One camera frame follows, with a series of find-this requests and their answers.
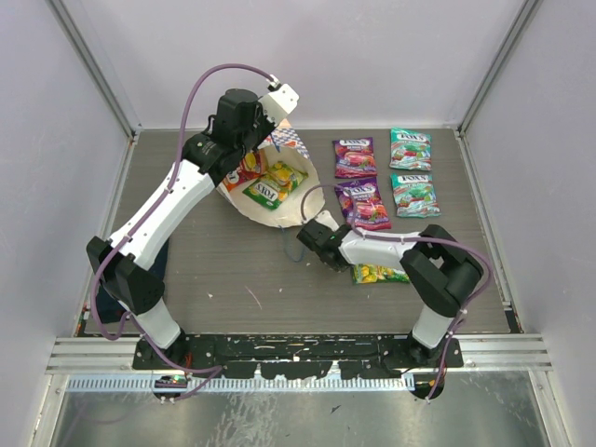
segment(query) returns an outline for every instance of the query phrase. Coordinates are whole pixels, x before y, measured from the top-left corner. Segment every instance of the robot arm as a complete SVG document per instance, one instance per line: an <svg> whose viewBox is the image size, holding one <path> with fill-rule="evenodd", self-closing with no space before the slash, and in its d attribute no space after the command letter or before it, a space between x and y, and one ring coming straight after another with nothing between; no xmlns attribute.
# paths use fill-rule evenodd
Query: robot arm
<svg viewBox="0 0 596 447"><path fill-rule="evenodd" d="M438 352L445 333L482 278L483 269L466 251L441 244L400 242L404 238L433 237L455 239L438 225L421 233L374 233L366 238L363 230L354 232L339 226L328 211L309 221L298 239L319 259L337 271L353 264L376 264L403 269L425 303L410 332L410 353L419 364L426 364Z"/></svg>
<svg viewBox="0 0 596 447"><path fill-rule="evenodd" d="M172 360L183 357L184 333L163 301L163 281L148 272L162 245L184 216L236 169L249 151L257 149L271 131L296 107L298 95L287 84L274 80L270 93L259 98L248 90L226 91L210 117L212 128L191 137L183 147L176 183L168 189L174 167L167 178L137 213L107 241L94 237L87 246L94 271L118 241L168 190L158 208L142 223L134 237L108 264L102 275L103 287L135 315L143 330Z"/></svg>

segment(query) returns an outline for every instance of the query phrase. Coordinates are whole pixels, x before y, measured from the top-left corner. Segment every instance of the gray floor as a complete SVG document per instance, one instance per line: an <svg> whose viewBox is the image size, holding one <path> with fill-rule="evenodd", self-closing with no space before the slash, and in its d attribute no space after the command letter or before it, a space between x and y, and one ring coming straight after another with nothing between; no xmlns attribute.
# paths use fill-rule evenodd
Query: gray floor
<svg viewBox="0 0 596 447"><path fill-rule="evenodd" d="M542 447L527 372L451 372L430 405L408 391L206 392L175 405L66 394L53 447ZM120 420L113 424L94 421Z"/></svg>
<svg viewBox="0 0 596 447"><path fill-rule="evenodd" d="M487 251L454 133L428 130L433 143L433 179L442 211L425 220L393 217L394 232L420 231L440 224L460 242ZM333 178L332 140L374 137L381 196L390 215L396 207L388 167L388 130L298 130L322 183ZM115 228L124 224L163 180L172 163L177 133L145 131L135 149ZM341 222L333 191L327 209ZM289 231L291 249L299 254ZM355 286L308 253L297 264L283 251L281 231L240 215L219 194L192 210L172 235L166 274L166 302L188 332L408 332L422 308L404 284ZM246 288L257 296L258 306ZM89 322L87 332L94 332ZM497 287L470 307L462 332L508 332Z"/></svg>

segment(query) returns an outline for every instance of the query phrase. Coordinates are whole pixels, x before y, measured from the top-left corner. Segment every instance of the black mounting plate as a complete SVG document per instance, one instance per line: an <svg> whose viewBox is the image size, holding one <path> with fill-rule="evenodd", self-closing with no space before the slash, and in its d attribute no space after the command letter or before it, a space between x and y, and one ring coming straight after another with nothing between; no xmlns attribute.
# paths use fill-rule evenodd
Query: black mounting plate
<svg viewBox="0 0 596 447"><path fill-rule="evenodd" d="M254 377L257 365L263 378L275 379L279 374L289 380L313 375L324 377L334 361L345 380L400 377L403 369L439 366L439 356L428 365L416 363L408 353L406 335L188 334L187 339L192 356L190 368L223 365L223 375L236 379ZM449 368L464 366L456 339L449 345L445 362ZM137 344L132 368L139 371L171 369L144 339Z"/></svg>

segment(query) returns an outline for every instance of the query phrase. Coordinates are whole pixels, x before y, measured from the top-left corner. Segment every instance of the scratch on table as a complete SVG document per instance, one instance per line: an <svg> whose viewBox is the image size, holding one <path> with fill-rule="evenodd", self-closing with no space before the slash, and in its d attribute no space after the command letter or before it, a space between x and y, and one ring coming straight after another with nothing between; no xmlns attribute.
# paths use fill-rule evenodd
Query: scratch on table
<svg viewBox="0 0 596 447"><path fill-rule="evenodd" d="M257 305L259 305L259 307L261 307L261 310L263 310L263 307L261 306L261 303L259 302L259 299L257 298L257 295L255 295L254 293L252 293L252 290L249 289L248 286L244 286L244 288L249 291L249 293L252 295L252 298L254 298L254 301L257 302Z"/></svg>

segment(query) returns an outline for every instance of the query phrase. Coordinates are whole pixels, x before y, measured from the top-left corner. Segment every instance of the blue cable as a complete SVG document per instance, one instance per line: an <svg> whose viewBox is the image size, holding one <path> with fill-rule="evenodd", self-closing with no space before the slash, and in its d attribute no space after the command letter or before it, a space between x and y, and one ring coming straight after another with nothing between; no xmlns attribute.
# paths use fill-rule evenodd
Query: blue cable
<svg viewBox="0 0 596 447"><path fill-rule="evenodd" d="M298 256L298 258L294 258L290 254L290 244L289 244L289 240L288 240L288 232L282 226L280 228L281 228L281 236L283 237L283 252L286 253L286 256L288 256L293 262L295 262L297 264L301 263L306 255L306 247L303 245L302 251L301 251L300 255Z"/></svg>

